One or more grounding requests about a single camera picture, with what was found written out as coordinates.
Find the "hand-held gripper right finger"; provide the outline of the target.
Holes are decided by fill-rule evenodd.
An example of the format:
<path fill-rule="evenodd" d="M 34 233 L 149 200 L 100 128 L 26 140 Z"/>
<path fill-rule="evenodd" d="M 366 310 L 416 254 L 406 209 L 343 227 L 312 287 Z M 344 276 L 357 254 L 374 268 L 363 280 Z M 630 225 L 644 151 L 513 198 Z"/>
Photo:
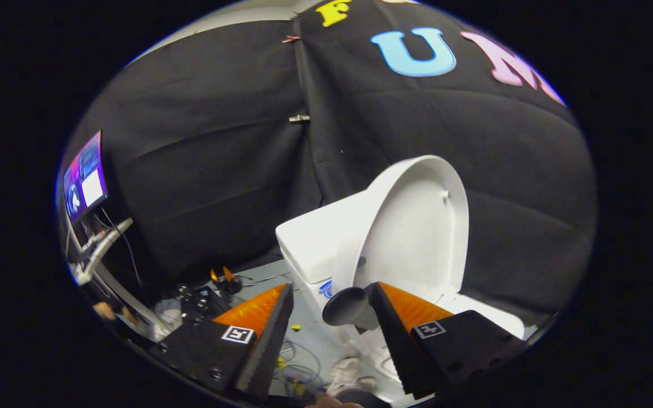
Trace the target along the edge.
<path fill-rule="evenodd" d="M 415 398 L 463 388 L 528 348 L 474 310 L 448 312 L 385 282 L 367 292 L 402 389 Z"/>

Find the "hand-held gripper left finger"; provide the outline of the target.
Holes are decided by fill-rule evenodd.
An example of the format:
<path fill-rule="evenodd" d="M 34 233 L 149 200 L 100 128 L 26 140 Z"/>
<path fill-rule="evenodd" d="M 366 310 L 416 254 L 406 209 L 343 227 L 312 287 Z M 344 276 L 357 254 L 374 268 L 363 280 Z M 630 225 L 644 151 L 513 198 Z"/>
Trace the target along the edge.
<path fill-rule="evenodd" d="M 293 307 L 293 287 L 284 283 L 218 317 L 187 313 L 150 356 L 210 392 L 266 400 Z"/>

